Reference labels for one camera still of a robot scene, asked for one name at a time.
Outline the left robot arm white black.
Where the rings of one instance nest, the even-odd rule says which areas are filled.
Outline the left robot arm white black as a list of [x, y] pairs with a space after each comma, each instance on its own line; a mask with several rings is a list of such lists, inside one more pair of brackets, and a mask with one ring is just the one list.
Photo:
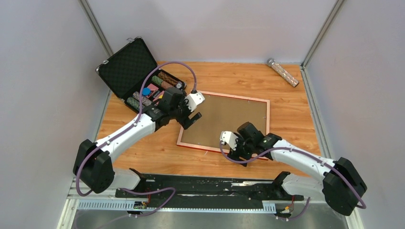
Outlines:
[[143, 196], [146, 184], [141, 181], [140, 173], [134, 169], [114, 168], [113, 162], [136, 142], [157, 132], [170, 120], [174, 119], [184, 129], [188, 129], [201, 118], [201, 113], [189, 116], [204, 100], [203, 94], [198, 91], [186, 94], [184, 90], [171, 87], [164, 92], [161, 99], [141, 108], [134, 120], [116, 132], [95, 142], [89, 139], [83, 141], [73, 168], [77, 193], [85, 196], [79, 187], [83, 182], [96, 194], [108, 188], [119, 188], [128, 189], [135, 197]]

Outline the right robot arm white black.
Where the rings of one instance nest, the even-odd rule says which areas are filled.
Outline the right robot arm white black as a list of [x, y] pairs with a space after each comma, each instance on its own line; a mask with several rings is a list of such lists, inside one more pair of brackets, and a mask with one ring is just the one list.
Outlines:
[[367, 185], [353, 163], [344, 157], [334, 160], [317, 156], [276, 134], [263, 134], [251, 122], [242, 124], [236, 132], [221, 132], [219, 141], [220, 146], [230, 147], [228, 154], [223, 156], [236, 164], [246, 166], [260, 157], [266, 157], [305, 173], [301, 177], [281, 172], [272, 187], [278, 199], [285, 199], [289, 195], [320, 199], [344, 216], [350, 216], [355, 208], [366, 208], [362, 197]]

